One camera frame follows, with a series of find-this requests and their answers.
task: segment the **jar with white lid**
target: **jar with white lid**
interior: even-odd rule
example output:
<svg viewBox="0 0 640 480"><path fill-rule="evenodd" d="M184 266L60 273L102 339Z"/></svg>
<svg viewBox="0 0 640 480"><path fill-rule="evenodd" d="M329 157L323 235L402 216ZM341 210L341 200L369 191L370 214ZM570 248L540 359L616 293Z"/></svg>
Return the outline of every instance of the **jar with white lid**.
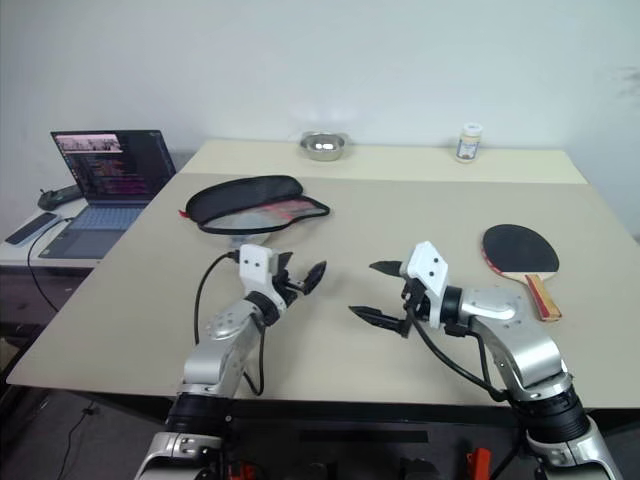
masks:
<svg viewBox="0 0 640 480"><path fill-rule="evenodd" d="M465 123L462 127L456 159L462 163L471 163L476 159L480 138L482 137L482 125L479 123Z"/></svg>

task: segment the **stainless steel bowl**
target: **stainless steel bowl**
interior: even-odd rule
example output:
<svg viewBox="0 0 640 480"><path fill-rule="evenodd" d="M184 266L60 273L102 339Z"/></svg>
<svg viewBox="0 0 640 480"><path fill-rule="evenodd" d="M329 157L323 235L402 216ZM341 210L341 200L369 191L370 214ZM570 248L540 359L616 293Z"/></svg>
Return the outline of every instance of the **stainless steel bowl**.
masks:
<svg viewBox="0 0 640 480"><path fill-rule="evenodd" d="M300 146L309 158L320 162L333 162L339 159L346 143L344 135L329 132L307 132L300 140Z"/></svg>

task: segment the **paddle handle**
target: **paddle handle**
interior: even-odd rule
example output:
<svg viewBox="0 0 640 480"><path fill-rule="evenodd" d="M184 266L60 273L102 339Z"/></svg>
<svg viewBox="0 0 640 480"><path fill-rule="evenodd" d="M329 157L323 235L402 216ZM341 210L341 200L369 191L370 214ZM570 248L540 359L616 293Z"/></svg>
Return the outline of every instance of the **paddle handle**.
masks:
<svg viewBox="0 0 640 480"><path fill-rule="evenodd" d="M527 279L527 285L529 286L529 290L531 291L531 295L533 295L533 300L536 302L536 306L538 307L538 313L540 314L540 320L543 322L555 322L562 317L562 313L560 313L560 309L553 303L551 299L551 295L547 292L547 289L544 288L544 284L542 283L542 279L538 275L525 275Z"/></svg>

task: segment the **laptop keyboard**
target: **laptop keyboard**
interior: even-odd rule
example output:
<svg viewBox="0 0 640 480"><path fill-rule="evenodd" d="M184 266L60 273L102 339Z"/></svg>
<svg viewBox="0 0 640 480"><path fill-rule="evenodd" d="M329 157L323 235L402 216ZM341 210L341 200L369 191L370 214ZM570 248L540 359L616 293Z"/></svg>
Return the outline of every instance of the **laptop keyboard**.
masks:
<svg viewBox="0 0 640 480"><path fill-rule="evenodd" d="M86 209L69 225L75 230L126 230L135 222L142 208Z"/></svg>

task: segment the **ping pong paddle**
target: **ping pong paddle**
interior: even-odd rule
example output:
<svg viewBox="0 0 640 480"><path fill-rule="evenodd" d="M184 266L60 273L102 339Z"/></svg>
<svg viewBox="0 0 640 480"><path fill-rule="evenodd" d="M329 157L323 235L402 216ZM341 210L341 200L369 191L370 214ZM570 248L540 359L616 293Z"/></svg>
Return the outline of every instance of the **ping pong paddle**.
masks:
<svg viewBox="0 0 640 480"><path fill-rule="evenodd" d="M482 255L498 275L529 287L543 322L562 317L542 283L558 272L560 261L540 234L520 225L496 225L482 237Z"/></svg>

